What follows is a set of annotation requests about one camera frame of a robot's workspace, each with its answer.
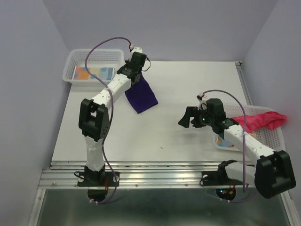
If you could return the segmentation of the orange blue patchwork towel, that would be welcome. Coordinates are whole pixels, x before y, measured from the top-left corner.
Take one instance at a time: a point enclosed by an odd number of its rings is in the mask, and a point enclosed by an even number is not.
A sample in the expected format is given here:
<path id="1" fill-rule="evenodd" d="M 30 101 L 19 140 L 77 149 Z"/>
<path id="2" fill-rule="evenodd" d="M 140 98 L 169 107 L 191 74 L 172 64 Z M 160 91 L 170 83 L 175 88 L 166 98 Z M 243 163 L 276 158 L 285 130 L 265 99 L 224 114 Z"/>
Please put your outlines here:
<path id="1" fill-rule="evenodd" d="M 237 149 L 237 147 L 229 142 L 228 140 L 222 139 L 219 135 L 213 134 L 212 136 L 212 143 L 213 145 L 220 150 L 235 150 L 235 151 L 241 151 L 240 149 Z"/>

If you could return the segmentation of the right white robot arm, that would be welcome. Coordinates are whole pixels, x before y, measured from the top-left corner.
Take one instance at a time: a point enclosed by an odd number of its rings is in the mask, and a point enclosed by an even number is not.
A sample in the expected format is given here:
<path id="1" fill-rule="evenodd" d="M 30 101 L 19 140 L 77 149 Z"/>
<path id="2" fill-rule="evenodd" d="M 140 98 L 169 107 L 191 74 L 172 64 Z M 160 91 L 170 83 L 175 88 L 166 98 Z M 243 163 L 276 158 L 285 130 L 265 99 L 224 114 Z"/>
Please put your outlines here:
<path id="1" fill-rule="evenodd" d="M 228 118 L 218 98 L 200 98 L 199 106 L 188 106 L 178 124 L 184 128 L 211 127 L 222 139 L 231 142 L 243 154 L 243 161 L 222 161 L 216 171 L 204 171 L 201 186 L 254 186 L 269 199 L 296 187 L 289 154 L 276 151 L 252 137 L 233 118 Z"/>

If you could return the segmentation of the purple towel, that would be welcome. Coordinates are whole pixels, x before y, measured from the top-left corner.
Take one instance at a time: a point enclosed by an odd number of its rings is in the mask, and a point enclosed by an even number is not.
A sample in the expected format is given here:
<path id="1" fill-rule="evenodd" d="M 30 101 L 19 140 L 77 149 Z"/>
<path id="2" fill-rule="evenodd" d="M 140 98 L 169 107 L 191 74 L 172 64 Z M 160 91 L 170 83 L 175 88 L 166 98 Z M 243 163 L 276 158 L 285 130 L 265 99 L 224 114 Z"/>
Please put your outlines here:
<path id="1" fill-rule="evenodd" d="M 129 104 L 138 114 L 143 113 L 158 104 L 154 92 L 143 76 L 125 92 L 125 95 Z"/>

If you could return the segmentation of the polka dot striped towel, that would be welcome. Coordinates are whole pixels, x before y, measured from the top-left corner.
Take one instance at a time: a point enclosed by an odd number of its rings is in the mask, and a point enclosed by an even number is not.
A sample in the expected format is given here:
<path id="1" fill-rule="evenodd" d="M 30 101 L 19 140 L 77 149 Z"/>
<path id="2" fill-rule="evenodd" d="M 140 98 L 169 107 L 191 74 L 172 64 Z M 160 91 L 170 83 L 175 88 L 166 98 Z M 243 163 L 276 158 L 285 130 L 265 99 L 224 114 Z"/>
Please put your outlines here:
<path id="1" fill-rule="evenodd" d="M 91 67 L 88 68 L 91 74 L 103 81 L 111 81 L 115 75 L 114 67 Z M 95 77 L 91 76 L 85 67 L 77 66 L 74 71 L 73 80 L 94 80 Z"/>

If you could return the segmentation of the pink towel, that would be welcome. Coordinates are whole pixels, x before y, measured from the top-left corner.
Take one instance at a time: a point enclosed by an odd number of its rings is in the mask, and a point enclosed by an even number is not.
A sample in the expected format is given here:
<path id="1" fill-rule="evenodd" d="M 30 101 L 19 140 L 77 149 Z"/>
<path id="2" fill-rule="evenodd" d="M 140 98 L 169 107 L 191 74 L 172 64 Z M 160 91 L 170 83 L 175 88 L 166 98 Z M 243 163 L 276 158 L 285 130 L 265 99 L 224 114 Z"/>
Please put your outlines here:
<path id="1" fill-rule="evenodd" d="M 261 128 L 275 130 L 283 126 L 287 121 L 287 116 L 279 114 L 275 111 L 269 111 L 256 115 L 246 116 L 246 129 L 247 133 L 252 133 Z"/>

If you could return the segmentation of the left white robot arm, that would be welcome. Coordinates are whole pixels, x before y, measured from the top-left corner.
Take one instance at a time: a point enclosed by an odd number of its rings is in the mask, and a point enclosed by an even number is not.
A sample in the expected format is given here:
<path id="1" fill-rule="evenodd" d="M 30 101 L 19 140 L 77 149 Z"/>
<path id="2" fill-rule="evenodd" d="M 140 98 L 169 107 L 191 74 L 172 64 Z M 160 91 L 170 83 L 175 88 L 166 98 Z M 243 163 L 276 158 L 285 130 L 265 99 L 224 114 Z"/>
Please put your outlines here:
<path id="1" fill-rule="evenodd" d="M 88 180 L 95 186 L 104 182 L 102 148 L 111 127 L 109 112 L 113 111 L 116 100 L 140 81 L 146 59 L 147 55 L 141 48 L 134 48 L 107 87 L 92 99 L 83 99 L 80 104 L 79 128 L 87 149 L 85 173 L 89 174 Z"/>

